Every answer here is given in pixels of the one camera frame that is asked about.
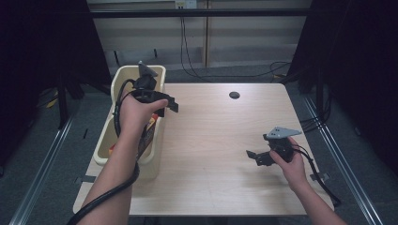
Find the beige plastic bin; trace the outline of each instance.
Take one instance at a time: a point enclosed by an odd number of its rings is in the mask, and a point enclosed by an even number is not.
[[[156,77],[156,87],[155,90],[163,92],[163,85],[165,79],[166,69],[163,66],[149,66],[158,73]],[[105,165],[109,156],[109,148],[114,145],[117,141],[117,136],[115,133],[114,126],[114,116],[112,112],[115,109],[115,99],[117,98],[120,86],[126,79],[137,80],[139,78],[138,66],[124,66],[121,67],[112,81],[111,95],[112,95],[112,107],[108,118],[105,121],[105,125],[99,136],[99,141],[94,151],[94,160],[98,165]],[[131,90],[131,84],[126,85],[127,90]],[[139,179],[149,179],[155,178],[159,173],[159,163],[161,159],[161,141],[163,139],[164,131],[164,118],[159,117],[156,126],[153,141],[149,144],[147,149],[141,155],[138,160],[140,165],[140,176]]]

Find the black cable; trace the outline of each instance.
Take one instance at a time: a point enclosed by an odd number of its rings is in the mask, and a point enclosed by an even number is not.
[[[267,75],[267,74],[269,74],[269,73],[272,73],[273,71],[276,71],[276,70],[278,70],[279,68],[283,68],[283,67],[285,67],[286,65],[282,65],[282,66],[280,66],[280,67],[276,67],[275,69],[273,69],[272,71],[268,71],[268,72],[264,72],[264,73],[260,73],[260,74],[256,74],[256,75],[248,75],[248,76],[228,76],[228,75],[225,75],[225,76],[214,76],[214,75],[209,75],[209,76],[202,76],[202,78],[222,78],[222,77],[244,77],[244,78],[253,78],[253,77],[261,77],[261,76],[264,76],[264,75]]]
[[[211,83],[211,81],[206,80],[205,78],[225,78],[225,77],[253,78],[253,77],[260,77],[260,76],[267,75],[267,74],[269,74],[269,73],[273,73],[273,71],[276,71],[276,70],[278,70],[278,69],[280,69],[280,68],[283,68],[283,67],[285,67],[285,66],[291,64],[291,63],[289,63],[289,62],[274,62],[274,63],[272,63],[272,64],[270,65],[270,67],[272,67],[272,66],[275,65],[275,64],[280,64],[280,63],[284,63],[284,65],[282,65],[282,66],[280,66],[280,67],[277,67],[277,68],[275,68],[275,69],[270,69],[270,71],[265,72],[265,73],[260,73],[260,74],[256,74],[256,75],[249,75],[249,76],[247,76],[247,75],[246,75],[246,76],[228,76],[228,75],[226,75],[226,76],[214,76],[214,75],[199,76],[199,74],[197,74],[197,72],[193,69],[192,64],[191,64],[190,54],[189,54],[189,52],[188,52],[187,36],[186,36],[186,33],[185,33],[185,21],[184,21],[184,18],[181,17],[180,20],[181,20],[181,49],[180,49],[180,50],[181,50],[181,51],[180,51],[181,66],[182,66],[182,68],[184,69],[184,71],[185,71],[188,75],[190,75],[190,76],[192,76],[192,77],[194,77],[194,78],[199,78],[199,79],[201,79],[202,81]],[[191,74],[191,73],[189,73],[189,71],[186,70],[185,67],[184,67],[184,63],[183,63],[183,60],[182,60],[182,49],[183,49],[183,46],[184,46],[184,40],[185,40],[185,49],[186,49],[186,53],[187,53],[187,56],[188,56],[188,61],[189,61],[189,63],[190,63],[190,67],[191,67],[191,70],[193,71],[194,75]]]
[[[329,96],[325,104],[325,110],[323,111],[323,115],[318,115],[314,118],[300,121],[304,133],[313,131],[325,125],[331,114],[331,101],[332,101],[332,93],[329,91]]]
[[[115,124],[115,132],[116,132],[117,137],[119,137],[120,130],[121,130],[121,128],[120,128],[120,120],[119,120],[119,118],[120,118],[120,107],[122,105],[122,102],[123,102],[124,98],[127,95],[124,96],[122,100],[120,100],[120,99],[122,98],[123,90],[125,89],[126,84],[127,83],[134,83],[134,82],[135,82],[135,80],[133,80],[133,79],[125,80],[122,83],[122,85],[120,86],[120,90],[119,90],[119,93],[117,95],[117,99],[116,99],[116,103],[115,103],[115,110],[114,110],[114,124]]]
[[[315,165],[314,165],[314,160],[313,160],[312,158],[310,158],[310,155],[308,154],[307,150],[306,150],[305,148],[301,147],[300,145],[297,145],[297,144],[292,144],[292,146],[299,147],[300,149],[302,149],[302,150],[305,151],[305,153],[304,153],[304,152],[301,151],[301,150],[298,150],[298,149],[293,148],[293,150],[294,150],[295,152],[301,153],[303,156],[305,156],[305,157],[307,158],[308,162],[310,163],[311,169],[313,170],[313,173],[314,173],[314,176],[315,176],[316,181],[317,181],[317,182],[319,183],[319,185],[328,193],[328,195],[335,201],[335,202],[333,203],[334,207],[339,206],[339,205],[342,203],[342,201],[340,201],[340,199],[337,198],[337,197],[328,189],[328,187],[326,187],[325,183],[324,183],[324,182],[322,181],[322,179],[319,177],[319,174],[318,174],[318,172],[316,171],[316,167],[315,167]]]
[[[196,71],[193,69],[192,64],[191,64],[190,54],[189,54],[189,52],[188,52],[187,37],[186,37],[186,35],[185,35],[185,22],[184,22],[184,18],[183,18],[183,17],[180,18],[180,22],[181,22],[181,48],[180,48],[180,60],[181,60],[181,66],[182,66],[182,68],[184,69],[184,71],[185,71],[188,75],[190,75],[190,76],[192,76],[192,77],[194,77],[194,78],[199,78],[200,80],[202,80],[202,81],[204,81],[204,82],[211,83],[211,81],[208,81],[208,80],[206,80],[206,79],[203,79],[201,76],[199,76],[199,75],[196,73]],[[182,49],[183,49],[183,46],[184,46],[184,40],[185,40],[185,49],[186,49],[186,53],[187,53],[187,56],[188,56],[188,61],[189,61],[189,63],[190,63],[190,66],[191,66],[191,69],[192,69],[194,75],[191,74],[191,73],[189,73],[189,71],[186,70],[185,67],[184,67],[184,62],[183,62],[183,60],[182,60]]]
[[[125,95],[122,99],[121,96],[123,94],[123,90],[126,86],[127,83],[134,83],[133,79],[128,79],[125,80],[119,90],[118,96],[117,96],[117,100],[115,103],[115,112],[114,112],[114,120],[117,121],[115,122],[115,131],[116,131],[116,135],[117,137],[120,134],[120,123],[119,123],[119,115],[120,115],[120,107],[121,104],[123,102],[123,100],[126,98],[126,96],[128,96],[130,93],[128,93],[127,95]],[[68,222],[68,225],[74,225],[77,224],[80,220],[82,220],[82,218],[84,218],[88,213],[90,213],[94,208],[96,208],[97,206],[99,206],[100,204],[104,203],[105,201],[109,200],[110,198],[114,197],[114,195],[116,195],[117,193],[119,193],[120,191],[130,187],[138,178],[140,174],[140,167],[138,166],[138,162],[135,162],[135,167],[134,167],[134,171],[131,175],[131,177],[126,180],[125,182],[123,182],[121,185],[116,186],[110,190],[108,190],[107,192],[103,193],[102,195],[98,196],[95,200],[89,202],[87,205],[85,205],[83,208],[81,208]]]
[[[275,64],[284,64],[286,66],[286,65],[290,65],[291,63],[289,63],[289,62],[273,62],[273,63],[271,63],[271,65],[269,65],[269,71],[272,71],[272,78],[271,78],[270,83],[273,83],[273,80],[275,78],[275,74],[273,73],[274,70],[272,69],[272,66],[274,66]]]

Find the person's right hand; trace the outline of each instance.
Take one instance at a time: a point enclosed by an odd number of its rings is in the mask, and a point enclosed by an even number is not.
[[[141,135],[145,125],[148,123],[152,113],[167,106],[167,99],[157,100],[152,103],[141,103],[128,92],[123,92],[123,97],[127,95],[120,108],[121,133],[131,133],[134,136],[137,132]]]
[[[288,139],[292,145],[298,145],[293,138],[288,137]],[[296,191],[298,188],[303,186],[309,185],[305,175],[304,161],[300,153],[295,151],[291,162],[284,161],[283,158],[281,158],[278,153],[272,149],[269,155],[282,168],[283,175],[293,191]]]

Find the table surface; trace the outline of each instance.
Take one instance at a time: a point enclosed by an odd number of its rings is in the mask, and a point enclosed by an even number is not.
[[[246,155],[269,151],[263,134],[275,127],[301,130],[283,85],[276,83],[166,83],[179,112],[166,111],[160,172],[133,184],[130,214],[135,216],[305,215],[281,168],[257,166]],[[236,91],[240,98],[231,99]],[[311,149],[303,134],[294,137]],[[91,160],[86,175],[102,169]],[[333,205],[310,177],[321,198]],[[77,212],[91,188],[84,182],[73,206]]]

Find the forearm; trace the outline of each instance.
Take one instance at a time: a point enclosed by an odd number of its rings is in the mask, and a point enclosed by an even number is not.
[[[319,197],[310,184],[306,183],[293,189],[307,215],[313,224],[338,225],[346,224],[334,211]]]
[[[96,199],[106,191],[128,180],[134,171],[138,151],[137,134],[121,133],[115,149],[102,169],[99,177],[84,200],[84,205]],[[82,219],[81,224],[127,224],[130,211],[131,187],[116,194],[111,199],[96,207]]]

